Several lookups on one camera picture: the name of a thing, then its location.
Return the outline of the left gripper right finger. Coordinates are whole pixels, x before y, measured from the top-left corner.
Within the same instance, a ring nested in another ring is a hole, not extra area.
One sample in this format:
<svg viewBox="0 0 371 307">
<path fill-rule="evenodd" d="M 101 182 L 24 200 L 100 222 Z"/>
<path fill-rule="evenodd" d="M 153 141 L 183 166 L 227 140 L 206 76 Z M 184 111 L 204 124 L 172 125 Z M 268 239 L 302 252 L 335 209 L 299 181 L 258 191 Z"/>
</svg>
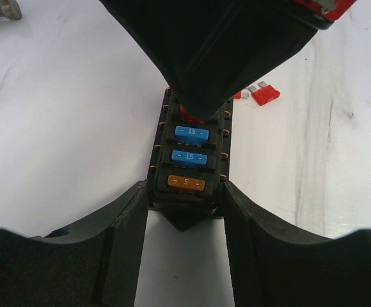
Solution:
<svg viewBox="0 0 371 307">
<path fill-rule="evenodd" d="M 371 230 L 329 239 L 223 192 L 236 306 L 371 306 Z"/>
</svg>

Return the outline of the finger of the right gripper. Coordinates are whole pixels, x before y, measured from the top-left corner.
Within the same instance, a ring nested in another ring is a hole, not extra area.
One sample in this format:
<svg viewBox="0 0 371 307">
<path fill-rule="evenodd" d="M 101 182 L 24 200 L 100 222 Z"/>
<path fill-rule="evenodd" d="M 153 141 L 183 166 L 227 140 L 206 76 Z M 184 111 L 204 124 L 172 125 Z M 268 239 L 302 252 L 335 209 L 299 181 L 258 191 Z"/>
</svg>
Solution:
<svg viewBox="0 0 371 307">
<path fill-rule="evenodd" d="M 104 1 L 185 110 L 206 119 L 297 54 L 319 20 L 294 1 Z"/>
</svg>

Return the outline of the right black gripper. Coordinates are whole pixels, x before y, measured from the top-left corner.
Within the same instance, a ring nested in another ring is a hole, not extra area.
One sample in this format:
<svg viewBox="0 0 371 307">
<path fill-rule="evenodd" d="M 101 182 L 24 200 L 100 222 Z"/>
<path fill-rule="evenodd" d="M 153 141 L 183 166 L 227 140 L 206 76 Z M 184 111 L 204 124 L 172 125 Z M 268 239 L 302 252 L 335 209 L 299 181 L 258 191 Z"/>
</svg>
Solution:
<svg viewBox="0 0 371 307">
<path fill-rule="evenodd" d="M 356 0 L 294 0 L 299 19 L 316 29 L 328 29 Z"/>
</svg>

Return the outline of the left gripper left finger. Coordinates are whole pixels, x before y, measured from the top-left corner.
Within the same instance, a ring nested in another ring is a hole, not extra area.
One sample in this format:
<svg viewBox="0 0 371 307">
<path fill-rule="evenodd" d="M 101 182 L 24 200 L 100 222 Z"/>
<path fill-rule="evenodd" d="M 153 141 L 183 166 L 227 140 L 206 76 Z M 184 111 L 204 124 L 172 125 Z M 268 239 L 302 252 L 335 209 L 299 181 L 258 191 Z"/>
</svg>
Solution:
<svg viewBox="0 0 371 307">
<path fill-rule="evenodd" d="M 148 183 L 54 230 L 0 229 L 0 306 L 133 306 L 148 214 Z"/>
</svg>

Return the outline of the red blade fuse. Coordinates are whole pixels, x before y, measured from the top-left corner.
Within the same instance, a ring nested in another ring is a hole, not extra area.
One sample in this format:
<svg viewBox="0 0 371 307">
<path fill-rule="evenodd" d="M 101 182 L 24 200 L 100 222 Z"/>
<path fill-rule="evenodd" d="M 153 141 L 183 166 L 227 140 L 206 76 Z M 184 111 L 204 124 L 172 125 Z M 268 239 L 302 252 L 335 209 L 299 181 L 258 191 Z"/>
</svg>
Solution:
<svg viewBox="0 0 371 307">
<path fill-rule="evenodd" d="M 255 86 L 249 86 L 248 88 L 244 88 L 242 91 L 237 92 L 233 98 L 234 99 L 248 99 L 250 97 L 253 97 L 254 92 L 257 91 L 257 88 Z"/>
<path fill-rule="evenodd" d="M 259 82 L 258 86 L 259 89 L 255 90 L 252 96 L 259 106 L 264 106 L 281 95 L 278 90 L 263 81 Z"/>
<path fill-rule="evenodd" d="M 205 120 L 202 120 L 200 118 L 191 116 L 186 109 L 183 107 L 183 105 L 180 105 L 180 115 L 181 119 L 186 122 L 194 122 L 194 123 L 205 123 Z"/>
</svg>

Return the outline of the black fuse box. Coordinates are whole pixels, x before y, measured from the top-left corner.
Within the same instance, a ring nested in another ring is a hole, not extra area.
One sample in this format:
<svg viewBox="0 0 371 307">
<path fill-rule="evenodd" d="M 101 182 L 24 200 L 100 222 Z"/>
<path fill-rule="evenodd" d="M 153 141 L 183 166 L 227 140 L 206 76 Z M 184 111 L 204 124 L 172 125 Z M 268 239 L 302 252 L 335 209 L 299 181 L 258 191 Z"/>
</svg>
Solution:
<svg viewBox="0 0 371 307">
<path fill-rule="evenodd" d="M 220 218 L 219 199 L 228 179 L 233 99 L 209 120 L 187 114 L 166 88 L 150 158 L 150 208 L 179 231 Z"/>
</svg>

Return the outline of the blue blade fuse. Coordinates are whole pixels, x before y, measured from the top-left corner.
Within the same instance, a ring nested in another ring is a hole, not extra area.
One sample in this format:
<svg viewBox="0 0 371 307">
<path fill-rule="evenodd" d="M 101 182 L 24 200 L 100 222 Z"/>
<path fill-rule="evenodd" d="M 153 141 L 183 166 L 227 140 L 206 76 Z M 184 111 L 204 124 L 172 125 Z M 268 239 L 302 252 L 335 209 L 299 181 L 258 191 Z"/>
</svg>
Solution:
<svg viewBox="0 0 371 307">
<path fill-rule="evenodd" d="M 187 168 L 201 168 L 207 165 L 207 155 L 194 152 L 174 150 L 171 153 L 171 160 L 179 166 Z"/>
<path fill-rule="evenodd" d="M 209 131 L 206 129 L 176 126 L 175 137 L 179 143 L 204 145 L 209 140 Z"/>
</svg>

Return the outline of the orange blade fuse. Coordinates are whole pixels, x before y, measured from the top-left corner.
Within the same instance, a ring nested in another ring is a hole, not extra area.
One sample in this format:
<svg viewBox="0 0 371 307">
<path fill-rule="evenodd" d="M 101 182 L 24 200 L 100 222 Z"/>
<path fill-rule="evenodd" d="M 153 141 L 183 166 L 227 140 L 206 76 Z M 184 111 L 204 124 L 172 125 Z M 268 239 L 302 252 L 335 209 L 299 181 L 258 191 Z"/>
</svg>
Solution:
<svg viewBox="0 0 371 307">
<path fill-rule="evenodd" d="M 178 189 L 180 191 L 191 193 L 203 192 L 205 189 L 204 180 L 177 175 L 169 175 L 167 185 L 170 187 L 170 189 Z"/>
</svg>

